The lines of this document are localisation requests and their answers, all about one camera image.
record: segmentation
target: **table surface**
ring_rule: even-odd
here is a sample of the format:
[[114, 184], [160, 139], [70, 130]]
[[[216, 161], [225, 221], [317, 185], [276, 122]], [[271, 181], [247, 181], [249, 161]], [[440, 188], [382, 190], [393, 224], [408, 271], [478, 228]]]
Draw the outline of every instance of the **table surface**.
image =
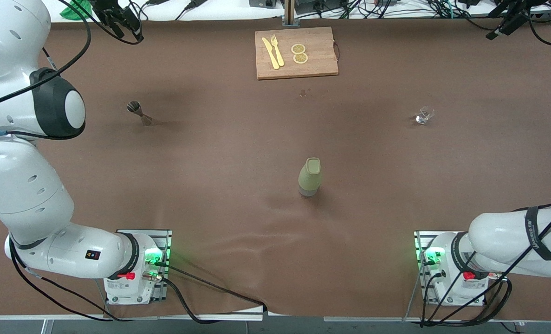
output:
[[[59, 13], [66, 6], [58, 0], [42, 0], [48, 11], [51, 14], [52, 22], [76, 22], [69, 21], [61, 17]], [[142, 6], [146, 0], [133, 0], [136, 4]], [[150, 21], [173, 21], [182, 11], [182, 9], [190, 2], [190, 0], [170, 0], [157, 6], [147, 6], [144, 13]], [[467, 9], [465, 4], [456, 3], [456, 0], [451, 0], [454, 6], [460, 9], [467, 10], [472, 16], [486, 16], [496, 6], [492, 0], [481, 0], [477, 6], [471, 6]], [[128, 0], [119, 0], [121, 6], [127, 6]], [[372, 10], [375, 8], [373, 0], [367, 0], [362, 4], [366, 9]], [[386, 13], [386, 18], [400, 17], [433, 17], [432, 11], [421, 11], [422, 9], [430, 10], [430, 6], [426, 0], [401, 0], [395, 6], [390, 6]], [[532, 13], [551, 13], [549, 6], [537, 6], [532, 8]], [[181, 21], [195, 20], [226, 20], [226, 19], [269, 19], [275, 16], [284, 15], [284, 9], [281, 3], [277, 2], [277, 7], [274, 9], [251, 7], [248, 0], [207, 0], [201, 6], [192, 9], [180, 18]], [[297, 17], [303, 16], [303, 19], [318, 19], [317, 15], [308, 15], [299, 13]], [[339, 10], [333, 10], [322, 14], [325, 19], [336, 19], [341, 14]], [[363, 19], [364, 16], [358, 8], [350, 13], [350, 19]], [[375, 19], [375, 15], [371, 15], [370, 19]]]
[[[310, 26], [332, 26], [339, 76], [257, 81], [254, 32], [281, 28], [278, 19], [146, 23], [138, 46], [93, 29], [88, 52], [63, 74], [84, 97], [87, 127], [39, 142], [73, 197], [72, 221], [171, 229], [172, 264], [274, 313], [403, 317], [418, 271], [415, 230], [466, 230], [483, 212], [551, 202], [551, 47], [528, 28], [489, 41], [447, 19]], [[551, 40], [551, 26], [537, 29]], [[46, 48], [63, 64], [84, 38], [82, 26], [54, 25]], [[158, 125], [143, 127], [126, 110], [131, 100]], [[426, 104], [436, 116], [415, 125]], [[297, 177], [311, 156], [324, 180], [304, 199]], [[0, 273], [9, 274], [0, 315], [62, 313], [15, 275], [5, 236], [0, 222]], [[100, 298], [91, 280], [45, 275]], [[196, 313], [254, 306], [173, 278]], [[511, 279], [498, 318], [551, 321], [551, 279]], [[417, 299], [411, 316], [420, 309]], [[183, 313], [173, 295], [112, 310]]]

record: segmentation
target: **small glass cup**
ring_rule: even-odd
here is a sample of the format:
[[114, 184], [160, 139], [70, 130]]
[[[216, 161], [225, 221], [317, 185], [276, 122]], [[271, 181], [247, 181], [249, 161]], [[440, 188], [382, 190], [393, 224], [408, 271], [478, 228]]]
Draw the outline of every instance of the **small glass cup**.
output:
[[415, 116], [415, 121], [420, 124], [426, 124], [436, 113], [430, 106], [423, 106], [420, 112]]

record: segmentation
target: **fork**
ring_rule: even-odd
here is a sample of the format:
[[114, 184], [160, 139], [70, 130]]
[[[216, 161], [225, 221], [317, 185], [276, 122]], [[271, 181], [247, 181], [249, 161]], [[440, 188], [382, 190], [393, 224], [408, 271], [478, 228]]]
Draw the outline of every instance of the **fork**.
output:
[[284, 66], [284, 59], [281, 57], [281, 53], [279, 53], [279, 47], [277, 47], [277, 38], [275, 38], [275, 35], [271, 35], [271, 44], [273, 47], [275, 47], [275, 55], [277, 55], [277, 63], [280, 66]]

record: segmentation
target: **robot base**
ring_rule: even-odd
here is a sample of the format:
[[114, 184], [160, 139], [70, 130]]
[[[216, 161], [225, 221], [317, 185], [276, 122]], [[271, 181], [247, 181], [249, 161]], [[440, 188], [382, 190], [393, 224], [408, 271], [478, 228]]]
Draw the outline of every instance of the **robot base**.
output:
[[148, 257], [159, 256], [162, 258], [162, 251], [150, 236], [143, 233], [133, 233], [139, 243], [139, 258], [131, 273], [135, 274], [134, 279], [121, 277], [119, 279], [104, 279], [106, 298], [110, 305], [143, 305], [148, 304], [154, 292], [155, 281], [144, 279], [144, 274], [157, 274], [158, 267], [152, 266], [146, 260]]
[[[462, 306], [469, 302], [473, 297], [481, 294], [489, 283], [488, 277], [483, 279], [465, 279], [463, 274], [457, 268], [451, 252], [453, 240], [457, 236], [456, 232], [416, 232], [416, 242], [421, 243], [420, 261], [422, 265], [421, 285], [422, 294], [426, 289], [426, 284], [430, 277], [437, 273], [441, 277], [432, 280], [428, 288], [428, 304], [438, 304], [445, 296], [451, 283], [459, 275], [455, 285], [443, 300], [443, 306]], [[483, 302], [475, 300], [470, 306], [483, 306]]]

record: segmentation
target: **dried citrus slice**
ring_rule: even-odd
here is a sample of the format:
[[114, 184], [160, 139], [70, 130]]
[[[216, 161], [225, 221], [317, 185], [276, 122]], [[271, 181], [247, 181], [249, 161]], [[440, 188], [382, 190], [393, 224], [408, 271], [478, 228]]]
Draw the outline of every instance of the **dried citrus slice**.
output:
[[294, 55], [299, 55], [301, 53], [304, 53], [305, 51], [306, 51], [306, 47], [302, 44], [292, 45], [292, 53], [294, 53]]
[[300, 53], [298, 55], [294, 55], [294, 61], [297, 64], [303, 64], [309, 61], [309, 57], [306, 55], [306, 53]]

